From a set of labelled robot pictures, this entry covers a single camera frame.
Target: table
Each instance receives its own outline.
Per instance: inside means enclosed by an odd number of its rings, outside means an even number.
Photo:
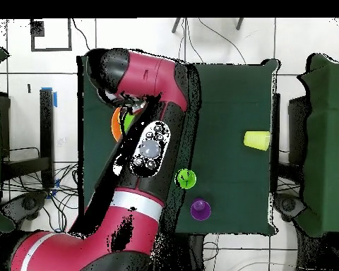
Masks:
[[[295,221],[309,236],[320,237],[339,232],[339,63],[322,54],[310,56],[300,79],[312,112],[300,193],[308,209]]]
[[[274,59],[261,66],[196,65],[202,107],[191,169],[198,179],[186,192],[181,209],[179,199],[171,197],[176,186],[174,183],[171,186],[167,205],[180,209],[176,232],[275,233],[268,223],[269,151],[245,147],[243,139],[246,131],[270,130],[271,99],[275,92],[272,79],[277,67]],[[85,75],[85,206],[116,143],[110,130],[112,113],[113,109],[99,101]],[[203,222],[193,220],[189,212],[191,201],[197,197],[211,204],[212,215]]]

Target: chair wheel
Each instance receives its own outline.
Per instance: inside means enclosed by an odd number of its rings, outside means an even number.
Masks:
[[[28,217],[26,217],[26,220],[31,221],[31,220],[36,219],[38,216],[39,216],[39,211],[35,212],[34,214],[29,215]]]

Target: round button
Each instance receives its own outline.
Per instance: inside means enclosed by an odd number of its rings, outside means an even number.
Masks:
[[[156,158],[161,153],[161,147],[156,141],[149,139],[142,142],[139,152],[146,158]]]
[[[155,139],[158,140],[158,141],[163,141],[163,135],[162,134],[157,134]]]
[[[161,131],[162,131],[162,126],[160,126],[160,125],[155,125],[155,127],[153,128],[153,130],[154,130],[155,132],[161,132]]]
[[[147,167],[149,169],[154,169],[155,168],[155,162],[150,160],[145,164],[145,167]]]
[[[153,133],[152,132],[147,132],[145,136],[146,136],[146,138],[152,138],[153,137]]]
[[[141,166],[143,163],[143,159],[142,158],[137,158],[135,161],[134,161],[134,164],[137,165],[138,167]]]

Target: red robot arm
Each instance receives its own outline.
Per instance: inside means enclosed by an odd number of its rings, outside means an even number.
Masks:
[[[125,49],[95,49],[87,57],[96,88],[117,100],[148,102],[73,226],[85,237],[37,231],[17,246],[10,271],[148,271],[188,108],[186,66]]]

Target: blue tape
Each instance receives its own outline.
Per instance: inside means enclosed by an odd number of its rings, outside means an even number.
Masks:
[[[52,196],[55,196],[56,194],[57,194],[57,191],[56,191],[55,189],[52,190],[52,192],[50,193],[50,195],[52,195]],[[52,199],[52,197],[51,197],[50,195],[47,196],[47,200]]]
[[[58,107],[57,92],[54,93],[54,96],[53,96],[53,103],[54,103],[54,107]]]

